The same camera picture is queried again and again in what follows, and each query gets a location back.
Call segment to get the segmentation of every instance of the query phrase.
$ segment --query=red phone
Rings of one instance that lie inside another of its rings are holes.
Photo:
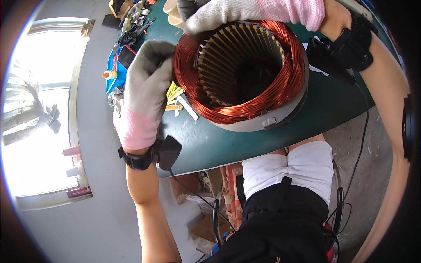
[[[124,45],[118,54],[117,61],[120,62],[125,69],[128,69],[135,56],[136,52],[134,52],[134,50],[128,45]]]

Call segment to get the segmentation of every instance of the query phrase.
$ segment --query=pink glove cuff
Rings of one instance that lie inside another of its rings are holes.
[[[154,144],[160,121],[146,118],[130,107],[123,107],[117,133],[123,148],[140,150]]]
[[[308,31],[317,31],[325,18],[323,0],[257,0],[257,3],[263,17],[301,23]]]

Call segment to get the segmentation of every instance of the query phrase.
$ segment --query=person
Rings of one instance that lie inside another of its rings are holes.
[[[236,20],[301,23],[332,41],[350,29],[351,14],[334,0],[211,0],[185,22],[196,34]],[[391,181],[405,179],[409,163],[402,145],[402,111],[408,82],[393,55],[372,33],[372,64],[360,72],[393,148]],[[125,105],[117,132],[125,153],[143,155],[155,142],[173,76],[174,46],[159,41],[142,45],[127,73]],[[323,223],[332,184],[332,151],[323,135],[243,162],[247,202],[243,222],[206,262],[327,262]],[[142,262],[181,262],[158,198],[158,175],[127,166],[127,186],[135,203]],[[405,183],[389,184],[384,203],[357,261],[364,261],[382,238],[396,212]]]

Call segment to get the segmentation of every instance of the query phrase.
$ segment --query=curtain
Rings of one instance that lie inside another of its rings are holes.
[[[38,128],[47,125],[57,134],[60,111],[57,104],[44,106],[42,91],[32,73],[19,61],[12,66],[4,92],[3,142],[4,145],[30,136]]]

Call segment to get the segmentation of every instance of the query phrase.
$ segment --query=window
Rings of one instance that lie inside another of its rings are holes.
[[[38,125],[29,136],[12,140],[13,143],[8,141],[2,147],[8,187],[22,210],[54,207],[92,196],[84,172],[71,177],[66,173],[78,166],[81,167],[79,170],[83,170],[83,165],[79,164],[80,156],[64,156],[63,150],[79,145],[76,124],[77,80],[93,23],[92,20],[79,18],[39,20],[33,23],[29,33],[21,37],[15,47],[12,60],[12,63],[18,65],[15,69],[28,69],[37,81],[40,92],[35,101],[39,101],[44,109],[52,109],[56,105],[60,112],[57,118],[59,129],[51,128],[50,124]],[[11,86],[8,88],[22,82],[13,76],[9,77],[8,83]],[[10,105],[16,109],[28,106],[24,105],[27,103],[25,99],[19,103],[16,107],[6,102],[3,112],[6,114],[10,111]],[[7,131],[2,130],[3,142],[11,133],[32,128],[39,122],[41,117]]]

